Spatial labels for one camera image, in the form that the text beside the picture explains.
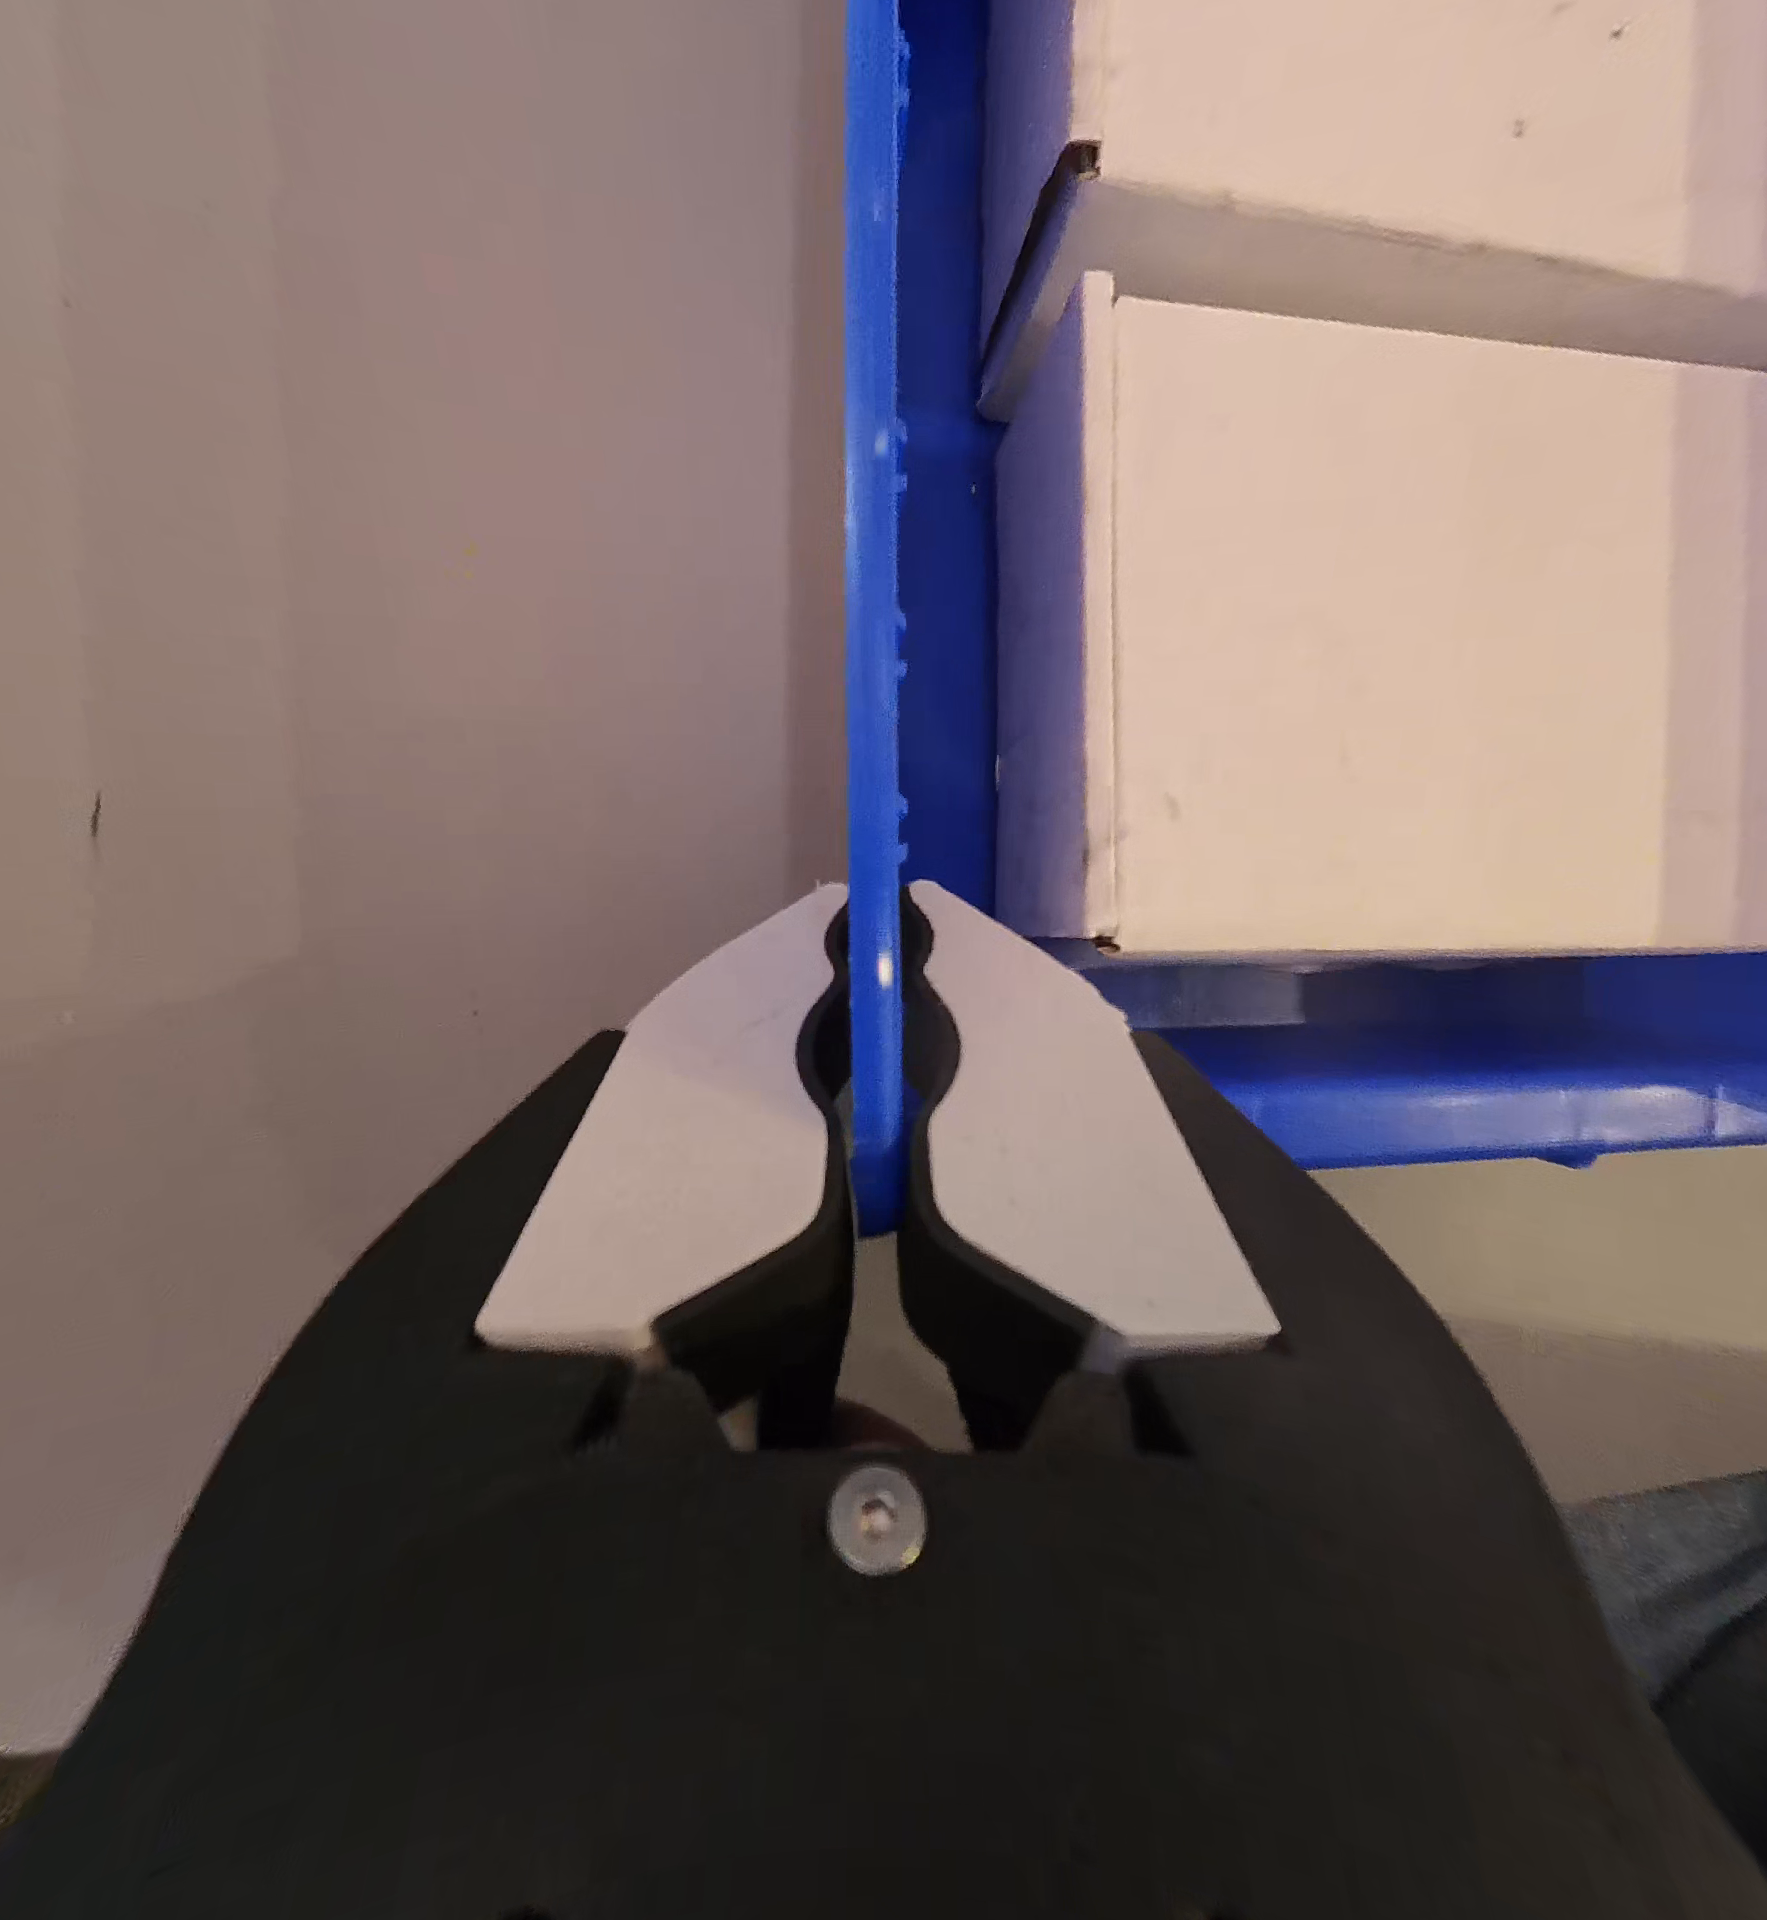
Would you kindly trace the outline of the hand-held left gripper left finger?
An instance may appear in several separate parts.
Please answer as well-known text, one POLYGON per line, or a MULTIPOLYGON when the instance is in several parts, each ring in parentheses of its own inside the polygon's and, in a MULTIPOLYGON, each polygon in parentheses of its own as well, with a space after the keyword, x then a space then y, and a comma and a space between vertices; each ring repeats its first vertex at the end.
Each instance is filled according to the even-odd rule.
POLYGON ((832 1418, 857 1243, 848 936, 848 887, 819 885, 630 1023, 475 1320, 487 1348, 832 1418))

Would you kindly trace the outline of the white cardboard box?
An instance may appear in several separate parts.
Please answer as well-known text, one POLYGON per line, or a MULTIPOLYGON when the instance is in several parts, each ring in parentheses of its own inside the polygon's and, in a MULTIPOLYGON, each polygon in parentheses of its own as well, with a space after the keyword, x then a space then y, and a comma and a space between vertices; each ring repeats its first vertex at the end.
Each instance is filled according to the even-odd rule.
POLYGON ((991 5, 981 407, 1129 297, 1767 369, 1767 2, 991 5))
POLYGON ((997 910, 1767 950, 1767 371, 1068 295, 997 456, 997 910))

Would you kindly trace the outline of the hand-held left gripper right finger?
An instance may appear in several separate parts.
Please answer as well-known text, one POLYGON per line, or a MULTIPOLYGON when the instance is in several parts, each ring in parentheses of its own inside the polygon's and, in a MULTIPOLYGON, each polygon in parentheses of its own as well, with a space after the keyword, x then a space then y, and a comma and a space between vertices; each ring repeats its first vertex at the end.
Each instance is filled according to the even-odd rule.
POLYGON ((1124 1016, 934 881, 905 894, 896 1231, 910 1329, 971 1447, 1021 1447, 1064 1378, 1282 1351, 1282 1324, 1124 1016))

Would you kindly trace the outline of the blue plastic bin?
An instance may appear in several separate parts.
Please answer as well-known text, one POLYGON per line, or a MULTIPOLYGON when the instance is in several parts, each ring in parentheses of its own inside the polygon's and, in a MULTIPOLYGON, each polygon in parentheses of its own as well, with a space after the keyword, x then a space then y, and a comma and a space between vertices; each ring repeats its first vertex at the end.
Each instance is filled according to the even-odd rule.
MULTIPOLYGON (((985 5, 842 5, 845 398, 881 430, 848 533, 849 848, 992 894, 996 450, 977 410, 985 5)), ((1767 1144, 1767 953, 1429 969, 1072 953, 1309 1167, 1767 1144)))

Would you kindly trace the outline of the person's dark clothing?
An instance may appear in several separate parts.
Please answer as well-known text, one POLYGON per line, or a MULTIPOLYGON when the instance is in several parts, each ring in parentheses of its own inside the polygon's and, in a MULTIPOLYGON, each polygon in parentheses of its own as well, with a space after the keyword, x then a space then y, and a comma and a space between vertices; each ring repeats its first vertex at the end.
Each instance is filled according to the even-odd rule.
POLYGON ((1767 1874, 1767 1471, 1561 1520, 1619 1658, 1767 1874))

